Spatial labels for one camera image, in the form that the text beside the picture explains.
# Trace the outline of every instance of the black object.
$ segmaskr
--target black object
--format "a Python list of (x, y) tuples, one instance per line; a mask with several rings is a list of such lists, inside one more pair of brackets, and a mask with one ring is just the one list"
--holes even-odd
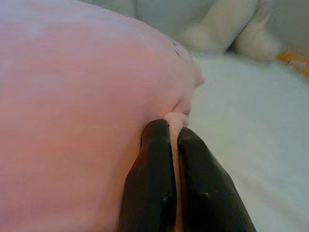
[(183, 226), (188, 232), (255, 232), (225, 169), (193, 131), (178, 138)]
[[(235, 185), (205, 143), (190, 129), (178, 138), (184, 232), (255, 232)], [(169, 128), (150, 122), (127, 175), (118, 232), (170, 232), (177, 195)]]
[(176, 206), (169, 128), (159, 119), (150, 122), (142, 133), (139, 156), (125, 182), (118, 231), (172, 231)]

